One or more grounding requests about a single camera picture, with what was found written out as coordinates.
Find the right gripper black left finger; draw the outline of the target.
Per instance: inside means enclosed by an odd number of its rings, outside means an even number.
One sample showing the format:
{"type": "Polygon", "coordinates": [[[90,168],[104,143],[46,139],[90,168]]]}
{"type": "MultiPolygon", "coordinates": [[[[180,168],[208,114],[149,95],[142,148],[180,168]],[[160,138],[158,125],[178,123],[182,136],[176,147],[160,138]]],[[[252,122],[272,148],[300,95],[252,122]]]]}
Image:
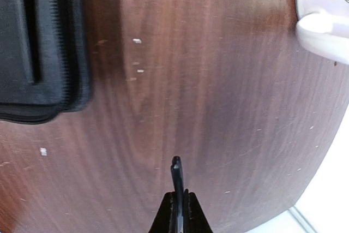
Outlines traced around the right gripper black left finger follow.
{"type": "Polygon", "coordinates": [[[160,204],[149,233],[177,232],[177,196],[175,192],[167,192],[160,204]]]}

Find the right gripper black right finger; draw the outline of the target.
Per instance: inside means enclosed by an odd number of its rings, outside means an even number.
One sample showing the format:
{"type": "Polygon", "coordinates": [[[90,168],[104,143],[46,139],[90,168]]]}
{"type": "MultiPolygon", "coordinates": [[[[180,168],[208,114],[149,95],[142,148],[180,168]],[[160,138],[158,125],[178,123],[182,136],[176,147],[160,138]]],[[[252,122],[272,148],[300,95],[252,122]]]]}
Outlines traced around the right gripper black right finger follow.
{"type": "Polygon", "coordinates": [[[195,193],[189,192],[188,189],[184,191],[183,232],[212,233],[212,229],[210,228],[195,193]]]}

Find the black hair clip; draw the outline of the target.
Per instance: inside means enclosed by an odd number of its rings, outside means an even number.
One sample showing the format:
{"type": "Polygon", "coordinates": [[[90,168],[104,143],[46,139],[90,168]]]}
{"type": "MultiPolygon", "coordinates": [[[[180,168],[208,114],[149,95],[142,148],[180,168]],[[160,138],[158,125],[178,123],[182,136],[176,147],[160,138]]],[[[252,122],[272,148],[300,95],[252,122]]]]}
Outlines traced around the black hair clip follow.
{"type": "Polygon", "coordinates": [[[179,156],[174,156],[171,165],[171,176],[174,185],[174,191],[177,198],[177,232],[181,232],[183,227],[183,168],[179,156]]]}

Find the black zippered tool case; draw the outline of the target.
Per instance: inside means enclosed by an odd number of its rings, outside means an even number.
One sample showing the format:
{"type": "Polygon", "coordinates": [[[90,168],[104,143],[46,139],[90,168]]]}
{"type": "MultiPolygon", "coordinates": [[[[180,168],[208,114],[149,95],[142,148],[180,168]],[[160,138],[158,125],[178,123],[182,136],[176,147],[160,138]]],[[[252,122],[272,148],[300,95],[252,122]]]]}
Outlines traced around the black zippered tool case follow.
{"type": "Polygon", "coordinates": [[[83,0],[1,0],[1,120],[42,124],[91,92],[83,0]]]}

